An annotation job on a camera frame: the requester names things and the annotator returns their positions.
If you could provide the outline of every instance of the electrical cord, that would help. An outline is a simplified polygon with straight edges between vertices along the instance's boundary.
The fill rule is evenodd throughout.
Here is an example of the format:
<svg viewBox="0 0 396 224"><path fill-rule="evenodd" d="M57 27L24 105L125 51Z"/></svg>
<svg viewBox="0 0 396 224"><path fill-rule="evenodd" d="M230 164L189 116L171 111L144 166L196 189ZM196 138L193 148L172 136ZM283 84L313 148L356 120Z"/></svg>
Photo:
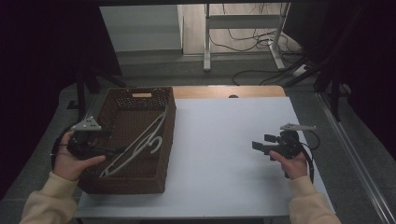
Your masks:
<svg viewBox="0 0 396 224"><path fill-rule="evenodd" d="M297 61L292 62L292 61L290 61L290 59L287 59L285 57L285 55L302 55L302 54L288 53L286 51L283 51L281 48L279 48L279 51L280 51L280 53L279 53L280 57L282 58L283 61L285 61L287 63L296 63Z"/></svg>
<svg viewBox="0 0 396 224"><path fill-rule="evenodd" d="M317 143L316 146L310 147L309 149L311 149L311 150L318 149L318 147L320 146L320 138L319 138L319 136L318 136L316 133L312 132L312 131L308 131L308 132L309 132L309 133L312 133L312 134L317 138L317 141L318 141L318 143Z"/></svg>
<svg viewBox="0 0 396 224"><path fill-rule="evenodd" d="M302 145L306 146L309 148L309 150L311 150L311 148L304 143L301 143ZM311 151L311 157L309 156L308 152L304 149L303 150L303 154L305 156L306 161L308 162L308 171L309 171L309 178L311 179L312 184L314 183L314 173L315 173L315 169L314 169L314 154Z"/></svg>
<svg viewBox="0 0 396 224"><path fill-rule="evenodd" d="M267 5L262 4L262 8L260 9L260 14L262 14L262 11L263 11L264 6L268 7L268 5L269 5L269 4L267 4ZM227 12L227 10L225 9L225 5L224 5L224 4L222 4L222 8L223 8L223 13L224 13L224 15L226 15L228 12ZM234 50L234 51L244 52L244 51L248 51L248 50L251 50L251 49L254 49L254 48L257 48L257 49L265 49L265 48L268 48L268 47L270 46L270 45L268 44L268 41L271 40L271 39L269 39L269 38L261 39L261 38L262 38L263 36L266 36L266 35L268 36L269 34L272 34L272 33L274 33L275 31L270 32L270 33L267 32L266 34L263 34L263 35L256 35L256 31L257 31L257 29L254 30L253 36L251 36L251 37L235 38L235 37L233 37L233 35L231 34L230 29L228 29L228 33L229 33L231 39L233 39L233 40L237 40L237 41L239 41L239 40L249 40L249 39L254 39L254 40L256 40L256 44L255 44L254 46L252 46L251 48L248 48L248 49L234 49L234 48L231 48L231 47L226 46L226 45L221 45L221 44L215 43L215 42L212 40L212 37L211 37L210 35L209 35L209 38L210 38L210 41L211 41L211 43L212 43L213 45L218 46L218 47L223 47L223 48L226 48L226 49L231 49L231 50Z"/></svg>
<svg viewBox="0 0 396 224"><path fill-rule="evenodd" d="M240 86L240 85L235 81L235 78L236 78L238 75L243 74L243 73L278 73L278 71L245 70L245 71L238 72L238 73L236 73L236 74L233 75L233 84L234 84L235 86Z"/></svg>
<svg viewBox="0 0 396 224"><path fill-rule="evenodd" d="M61 144L62 137L64 136L65 133L69 132L70 129L71 129L74 125L76 125L76 124L73 123L72 125L70 125L70 126L68 126L67 128L65 128L65 129L61 132L61 134L59 134L58 138L56 138L56 139L55 139L55 142L53 143L52 151L51 151L51 153L49 154L49 155L50 155L50 162L51 162L52 169L53 169L54 166L55 166L55 160L56 160L56 156L57 156L58 151L59 151L59 147L60 147L60 146L67 146L67 144Z"/></svg>
<svg viewBox="0 0 396 224"><path fill-rule="evenodd" d="M286 47L286 49L287 49L289 52L294 53L294 54L302 54L301 52L296 52L296 51L293 51L293 50L291 50L291 49L289 48L289 38L288 38L286 35L280 35L280 36L282 36L283 38L286 38L285 47Z"/></svg>
<svg viewBox="0 0 396 224"><path fill-rule="evenodd" d="M290 77L290 76L292 76L292 73L289 73L289 74L285 73L285 74L284 74L283 76L281 76L279 79L277 79L277 80L275 80L275 81L273 81L273 82L267 83L266 85L270 85L270 84L271 84L271 85L278 85L279 81L285 79L286 77Z"/></svg>
<svg viewBox="0 0 396 224"><path fill-rule="evenodd" d="M278 79L278 80L276 80L276 81L273 81L273 82L271 82L271 83L266 83L265 85L277 83L279 80L281 80L281 79L283 79L283 78L285 78L285 77L291 76L291 74L288 74L287 72L289 72L291 69L294 69L294 68L295 68L297 65L299 65L300 62L302 62L303 60L305 60L304 57L301 58L301 59L299 59L299 61L297 61L296 63L292 64L292 65L291 65L290 67L288 67L287 69L281 71L278 75L273 76L273 77L268 77L268 78L264 79L262 82L260 82L259 86L263 85L264 82L266 82L266 81L268 81L268 80L271 80L271 79L274 79L274 78L276 78L276 77L279 77L279 76L281 76L281 75L283 75L283 76L282 76L280 79Z"/></svg>

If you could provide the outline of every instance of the wicker basket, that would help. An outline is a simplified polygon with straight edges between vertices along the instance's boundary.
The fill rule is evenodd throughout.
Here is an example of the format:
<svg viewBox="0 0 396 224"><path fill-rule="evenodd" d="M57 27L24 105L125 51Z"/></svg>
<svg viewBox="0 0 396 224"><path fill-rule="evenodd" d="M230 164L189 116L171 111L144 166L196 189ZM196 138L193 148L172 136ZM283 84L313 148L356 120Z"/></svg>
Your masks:
<svg viewBox="0 0 396 224"><path fill-rule="evenodd" d="M115 175L99 177L117 156L85 170L78 186L92 194L150 194L162 193L169 155L173 143L176 105L172 88L129 88L108 91L98 123L111 137L102 139L104 147L126 147L138 138L166 108L166 116L156 136L163 141L158 151L151 154L155 146L145 148ZM155 125L146 134L152 133ZM116 163L131 157L135 145Z"/></svg>

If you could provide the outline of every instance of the beige sleeve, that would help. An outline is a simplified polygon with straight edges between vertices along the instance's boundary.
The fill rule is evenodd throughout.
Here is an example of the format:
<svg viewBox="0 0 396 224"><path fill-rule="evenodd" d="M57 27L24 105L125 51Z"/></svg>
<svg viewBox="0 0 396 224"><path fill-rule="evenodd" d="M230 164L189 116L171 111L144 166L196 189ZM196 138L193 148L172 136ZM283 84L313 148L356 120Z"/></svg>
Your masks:
<svg viewBox="0 0 396 224"><path fill-rule="evenodd" d="M289 204L292 224L341 223L330 209L324 194L315 190L309 176L291 180L290 189L294 196Z"/></svg>
<svg viewBox="0 0 396 224"><path fill-rule="evenodd" d="M44 188L30 194L21 223L68 223L77 209L72 197L77 183L49 173Z"/></svg>

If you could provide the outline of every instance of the white tabletop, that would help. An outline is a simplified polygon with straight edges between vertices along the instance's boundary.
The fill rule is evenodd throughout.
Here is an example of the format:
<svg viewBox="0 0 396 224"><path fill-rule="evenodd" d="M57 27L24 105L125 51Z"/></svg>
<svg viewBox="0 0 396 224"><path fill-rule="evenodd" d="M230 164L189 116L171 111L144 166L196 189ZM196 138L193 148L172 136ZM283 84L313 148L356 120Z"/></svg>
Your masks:
<svg viewBox="0 0 396 224"><path fill-rule="evenodd" d="M176 100L165 192L83 193L76 217L218 218L286 216L289 180L251 142L298 123L288 97ZM300 141L305 143L302 133ZM327 197L315 169L315 187Z"/></svg>

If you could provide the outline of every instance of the floor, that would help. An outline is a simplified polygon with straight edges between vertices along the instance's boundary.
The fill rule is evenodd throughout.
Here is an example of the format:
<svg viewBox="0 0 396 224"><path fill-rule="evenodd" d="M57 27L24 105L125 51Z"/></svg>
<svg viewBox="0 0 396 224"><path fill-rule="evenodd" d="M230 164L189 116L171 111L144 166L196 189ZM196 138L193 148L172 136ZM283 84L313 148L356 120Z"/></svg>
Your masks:
<svg viewBox="0 0 396 224"><path fill-rule="evenodd" d="M210 15L279 15L280 7L280 3L212 4L209 6L209 11ZM205 5L184 5L182 11L184 15L183 53L185 55L202 54L205 43ZM273 38L274 35L271 33L273 31L274 29L210 30L210 50L212 53L269 51L264 39ZM280 37L279 46L284 51L288 49L295 51L301 48L286 35Z"/></svg>

